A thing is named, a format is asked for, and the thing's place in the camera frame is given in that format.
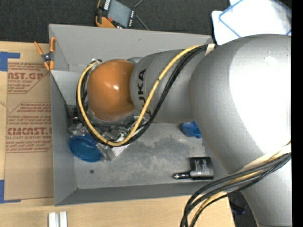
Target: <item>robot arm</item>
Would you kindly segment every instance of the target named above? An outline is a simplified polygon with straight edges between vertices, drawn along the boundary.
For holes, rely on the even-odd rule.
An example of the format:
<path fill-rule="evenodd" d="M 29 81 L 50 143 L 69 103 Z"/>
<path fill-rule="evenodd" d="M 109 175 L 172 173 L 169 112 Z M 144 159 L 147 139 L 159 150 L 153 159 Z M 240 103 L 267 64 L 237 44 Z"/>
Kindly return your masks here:
<path fill-rule="evenodd" d="M 98 105 L 89 104 L 91 118 L 103 124 L 117 124 L 129 120 L 126 111 L 140 112 L 160 73 L 180 52 L 152 54 L 137 58 L 137 63 L 128 60 L 134 64 L 133 69 L 128 65 L 125 71 L 114 70 L 112 75 L 118 76 L 119 83 L 112 83 L 112 91 L 119 100 L 107 99 L 114 103 L 109 107 L 114 120 L 96 119 L 93 108 L 100 115 L 108 113 L 103 114 Z M 160 109 L 158 102 L 172 72 L 168 71 L 161 82 L 157 82 L 158 89 L 145 116 L 149 118 L 157 110 L 154 120 L 158 122 L 195 120 L 209 147 L 226 171 L 233 174 L 291 141 L 291 37 L 244 37 L 215 48 L 207 56 L 205 52 L 206 47 L 190 51 L 187 61 L 179 58 L 172 64 L 172 68 L 180 63 L 186 66 L 174 80 Z M 88 85 L 94 88 L 89 79 Z M 119 88 L 130 88 L 129 95 L 125 97 Z M 89 100 L 91 95 L 92 90 L 88 90 Z M 121 104 L 127 105 L 126 111 L 120 108 Z M 292 226 L 291 185 L 289 161 L 243 191 L 259 227 Z"/>

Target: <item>yellow cable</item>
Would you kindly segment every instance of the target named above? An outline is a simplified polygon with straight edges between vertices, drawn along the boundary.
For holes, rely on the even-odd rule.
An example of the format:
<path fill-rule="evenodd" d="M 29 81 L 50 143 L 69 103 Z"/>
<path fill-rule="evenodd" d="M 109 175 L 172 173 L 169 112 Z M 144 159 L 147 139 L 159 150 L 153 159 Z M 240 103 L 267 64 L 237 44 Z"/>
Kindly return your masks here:
<path fill-rule="evenodd" d="M 152 97 L 159 85 L 159 82 L 163 79 L 163 77 L 165 76 L 165 74 L 168 72 L 168 70 L 173 66 L 173 64 L 178 60 L 180 59 L 183 55 L 185 55 L 186 53 L 192 51 L 193 49 L 199 47 L 200 45 L 195 45 L 195 46 L 191 46 L 185 50 L 183 50 L 182 52 L 180 52 L 178 55 L 176 55 L 169 63 L 168 65 L 164 68 L 164 70 L 162 71 L 162 73 L 159 75 L 158 79 L 155 81 L 155 84 L 153 85 L 152 89 L 151 89 L 151 92 L 149 93 L 148 95 L 148 98 L 143 106 L 143 109 L 139 115 L 139 118 L 136 122 L 136 124 L 134 125 L 133 129 L 131 130 L 131 132 L 127 135 L 127 137 L 122 140 L 122 141 L 119 141 L 119 142 L 113 142 L 113 141 L 108 141 L 107 139 L 105 139 L 102 135 L 99 134 L 98 131 L 95 130 L 95 128 L 91 125 L 85 111 L 84 111 L 84 108 L 83 108 L 83 105 L 82 105 L 82 100 L 81 100 L 81 84 L 82 84 L 82 81 L 83 81 L 83 78 L 84 76 L 86 75 L 86 73 L 94 66 L 94 65 L 97 65 L 99 64 L 98 61 L 95 61 L 93 63 L 91 63 L 84 71 L 83 73 L 81 74 L 80 76 L 80 79 L 79 79 L 79 82 L 78 82 L 78 86 L 77 86 L 77 94 L 78 94 L 78 103 L 79 103 L 79 108 L 80 108 L 80 111 L 82 113 L 82 116 L 83 116 L 83 119 L 85 121 L 85 123 L 87 124 L 87 126 L 89 127 L 89 129 L 95 134 L 95 136 L 101 140 L 102 142 L 112 146 L 112 147 L 118 147 L 118 146 L 122 146 L 123 144 L 125 144 L 126 142 L 128 142 L 128 140 L 132 137 L 132 135 L 136 132 L 136 130 L 138 129 L 143 117 L 144 117 L 144 114 L 146 113 L 146 110 L 147 110 L 147 107 L 149 106 L 151 100 L 152 100 Z"/>

